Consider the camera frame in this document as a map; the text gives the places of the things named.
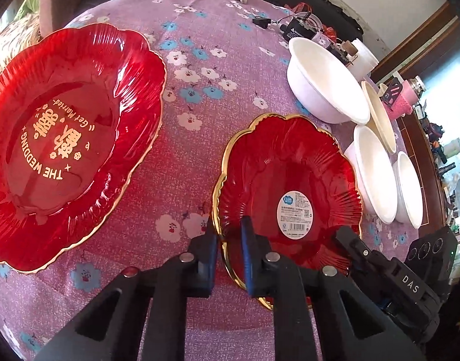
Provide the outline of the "white paper bowl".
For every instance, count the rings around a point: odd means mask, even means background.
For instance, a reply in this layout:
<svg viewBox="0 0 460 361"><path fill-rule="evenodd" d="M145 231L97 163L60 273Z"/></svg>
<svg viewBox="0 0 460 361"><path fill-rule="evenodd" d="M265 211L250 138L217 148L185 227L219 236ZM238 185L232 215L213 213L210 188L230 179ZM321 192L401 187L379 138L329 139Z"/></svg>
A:
<svg viewBox="0 0 460 361"><path fill-rule="evenodd" d="M367 127L380 139L387 153L395 154L397 145L394 130L380 97L367 81L361 81L361 88L370 110Z"/></svg>
<svg viewBox="0 0 460 361"><path fill-rule="evenodd" d="M288 49L288 84L310 114L328 124L369 122L364 92L343 63L306 38L292 38Z"/></svg>
<svg viewBox="0 0 460 361"><path fill-rule="evenodd" d="M398 191L395 219L418 230L423 220L421 186L412 161L405 152L398 152L393 170Z"/></svg>
<svg viewBox="0 0 460 361"><path fill-rule="evenodd" d="M381 141L366 125L357 125L344 155L354 168L364 213L377 216L384 224L392 223L398 192L390 158Z"/></svg>

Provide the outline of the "small red gold-rimmed plate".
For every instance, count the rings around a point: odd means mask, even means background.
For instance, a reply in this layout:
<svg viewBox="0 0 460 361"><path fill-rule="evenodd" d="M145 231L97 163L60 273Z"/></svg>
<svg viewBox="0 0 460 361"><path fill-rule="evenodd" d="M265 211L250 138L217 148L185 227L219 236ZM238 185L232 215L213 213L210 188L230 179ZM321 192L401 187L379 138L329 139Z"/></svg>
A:
<svg viewBox="0 0 460 361"><path fill-rule="evenodd" d="M211 217L226 271L245 287L240 221L296 264L343 275L350 256L335 234L361 235L363 200L356 174L338 141L302 115L264 113L226 145L214 186Z"/></svg>

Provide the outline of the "dark wooden cabinet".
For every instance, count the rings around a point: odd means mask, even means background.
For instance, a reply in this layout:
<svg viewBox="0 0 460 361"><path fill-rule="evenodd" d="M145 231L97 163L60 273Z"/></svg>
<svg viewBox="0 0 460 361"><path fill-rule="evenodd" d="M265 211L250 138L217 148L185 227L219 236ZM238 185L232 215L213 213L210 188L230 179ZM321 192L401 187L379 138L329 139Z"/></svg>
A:
<svg viewBox="0 0 460 361"><path fill-rule="evenodd" d="M421 184L423 220L419 235L425 236L446 224L443 186L438 178L429 141L417 117L414 114L399 117L397 124Z"/></svg>

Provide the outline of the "black phone stand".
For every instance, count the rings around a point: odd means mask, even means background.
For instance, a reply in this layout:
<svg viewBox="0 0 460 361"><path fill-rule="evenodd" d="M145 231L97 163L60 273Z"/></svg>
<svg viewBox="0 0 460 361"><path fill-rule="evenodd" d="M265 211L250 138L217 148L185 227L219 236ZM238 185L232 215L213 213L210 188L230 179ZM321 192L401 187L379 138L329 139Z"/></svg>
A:
<svg viewBox="0 0 460 361"><path fill-rule="evenodd" d="M393 109L395 102L397 101L399 95L403 90L403 83L398 80L397 77L394 77L388 85L382 83L380 85L380 99L387 108L390 110Z"/></svg>

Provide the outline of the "pink knit-sleeved thermos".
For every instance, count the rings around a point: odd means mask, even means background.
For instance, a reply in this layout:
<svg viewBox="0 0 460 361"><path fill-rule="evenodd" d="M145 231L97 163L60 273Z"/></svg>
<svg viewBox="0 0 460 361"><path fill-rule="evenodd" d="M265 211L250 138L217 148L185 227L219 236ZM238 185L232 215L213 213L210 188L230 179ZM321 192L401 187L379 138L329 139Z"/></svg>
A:
<svg viewBox="0 0 460 361"><path fill-rule="evenodd" d="M412 113L413 106L417 104L422 94L426 91L425 83L419 76L404 80L402 83L403 90L395 102L393 109L390 110L383 103L385 111L387 112L391 121L394 121L401 116L410 115Z"/></svg>

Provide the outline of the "large red wedding plate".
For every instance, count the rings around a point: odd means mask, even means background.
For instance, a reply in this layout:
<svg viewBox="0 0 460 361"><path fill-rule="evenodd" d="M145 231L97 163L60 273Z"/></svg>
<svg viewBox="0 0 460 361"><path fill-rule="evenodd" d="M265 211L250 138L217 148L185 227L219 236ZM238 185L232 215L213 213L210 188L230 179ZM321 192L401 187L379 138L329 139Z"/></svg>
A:
<svg viewBox="0 0 460 361"><path fill-rule="evenodd" d="M166 65L143 34L61 29L0 73L0 264L45 269L121 200L163 116Z"/></svg>

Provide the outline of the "white plastic jar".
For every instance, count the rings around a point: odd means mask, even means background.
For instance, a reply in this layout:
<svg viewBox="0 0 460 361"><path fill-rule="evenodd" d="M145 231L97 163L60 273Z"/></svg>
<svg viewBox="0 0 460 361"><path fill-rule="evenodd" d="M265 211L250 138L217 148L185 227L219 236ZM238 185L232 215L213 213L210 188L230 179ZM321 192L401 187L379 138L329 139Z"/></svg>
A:
<svg viewBox="0 0 460 361"><path fill-rule="evenodd" d="M358 39L356 38L351 42L356 48L357 53L350 58L350 63L347 68L353 74L358 82L368 77L370 72L378 66L379 60L373 53Z"/></svg>

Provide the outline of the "black cylindrical motor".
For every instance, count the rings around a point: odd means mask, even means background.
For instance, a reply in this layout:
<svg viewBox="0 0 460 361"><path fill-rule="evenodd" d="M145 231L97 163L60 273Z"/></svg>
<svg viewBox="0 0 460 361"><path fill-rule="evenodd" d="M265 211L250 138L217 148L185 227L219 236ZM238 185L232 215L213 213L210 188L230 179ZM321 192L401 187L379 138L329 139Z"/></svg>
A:
<svg viewBox="0 0 460 361"><path fill-rule="evenodd" d="M358 54L358 49L349 41L344 41L342 43L331 41L327 46L327 50L344 65L352 64Z"/></svg>

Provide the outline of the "purple floral tablecloth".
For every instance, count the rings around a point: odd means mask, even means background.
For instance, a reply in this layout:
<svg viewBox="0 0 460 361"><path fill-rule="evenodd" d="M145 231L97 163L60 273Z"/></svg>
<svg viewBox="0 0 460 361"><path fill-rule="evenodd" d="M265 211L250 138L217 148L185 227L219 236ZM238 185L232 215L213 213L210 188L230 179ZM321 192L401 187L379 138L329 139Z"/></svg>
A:
<svg viewBox="0 0 460 361"><path fill-rule="evenodd" d="M213 226L214 186L235 133L264 113L302 115L330 133L344 154L358 125L328 125L297 100L287 80L288 43L252 18L286 18L263 0L112 0L65 29L111 24L144 35L166 65L161 129L118 205L86 241L45 269L0 264L0 336L9 356L39 351L127 267L151 269L182 253ZM389 225L364 213L361 235L381 251ZM208 299L189 301L188 360L272 360L271 311L239 288L223 259Z"/></svg>

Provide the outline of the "red plastic bag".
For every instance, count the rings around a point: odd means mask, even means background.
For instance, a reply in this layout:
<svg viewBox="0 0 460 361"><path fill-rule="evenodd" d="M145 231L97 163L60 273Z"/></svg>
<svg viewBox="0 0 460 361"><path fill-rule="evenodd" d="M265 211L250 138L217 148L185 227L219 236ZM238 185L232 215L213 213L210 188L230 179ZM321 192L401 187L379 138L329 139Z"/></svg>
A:
<svg viewBox="0 0 460 361"><path fill-rule="evenodd" d="M308 14L308 18L306 21L310 23L310 25L319 31L321 31L327 38L329 38L331 41L336 42L337 41L337 32L336 30L331 27L325 25L314 13L312 7L305 3L305 2L300 2L298 3L294 8L290 8L291 12L295 14L300 14L304 12L305 14Z"/></svg>

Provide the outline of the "small black adapter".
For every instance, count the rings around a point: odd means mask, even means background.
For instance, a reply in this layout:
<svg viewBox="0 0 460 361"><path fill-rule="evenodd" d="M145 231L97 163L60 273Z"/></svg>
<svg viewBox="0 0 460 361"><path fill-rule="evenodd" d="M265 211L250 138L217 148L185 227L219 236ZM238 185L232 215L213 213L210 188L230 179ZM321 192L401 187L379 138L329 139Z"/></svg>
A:
<svg viewBox="0 0 460 361"><path fill-rule="evenodd" d="M271 24L271 19L259 16L259 17L252 18L252 22L255 25L257 25L257 27L260 27L262 29L267 29L268 26Z"/></svg>

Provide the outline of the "floral patterned blanket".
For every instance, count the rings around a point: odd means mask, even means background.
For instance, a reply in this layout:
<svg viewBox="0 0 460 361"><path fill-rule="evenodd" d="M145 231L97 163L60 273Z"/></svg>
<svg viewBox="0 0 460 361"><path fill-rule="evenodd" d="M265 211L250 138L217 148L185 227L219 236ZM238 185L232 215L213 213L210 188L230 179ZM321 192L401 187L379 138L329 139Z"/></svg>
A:
<svg viewBox="0 0 460 361"><path fill-rule="evenodd" d="M0 34L0 72L16 55L41 39L38 13L11 22Z"/></svg>

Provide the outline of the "green cushion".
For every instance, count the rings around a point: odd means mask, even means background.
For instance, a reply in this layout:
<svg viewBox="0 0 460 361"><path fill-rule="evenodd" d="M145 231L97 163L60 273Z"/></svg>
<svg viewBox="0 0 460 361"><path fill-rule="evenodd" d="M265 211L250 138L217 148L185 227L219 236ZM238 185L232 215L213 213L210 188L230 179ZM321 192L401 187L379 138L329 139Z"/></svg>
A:
<svg viewBox="0 0 460 361"><path fill-rule="evenodd" d="M27 15L37 14L40 9L40 0L24 0L16 12L14 20L20 20Z"/></svg>

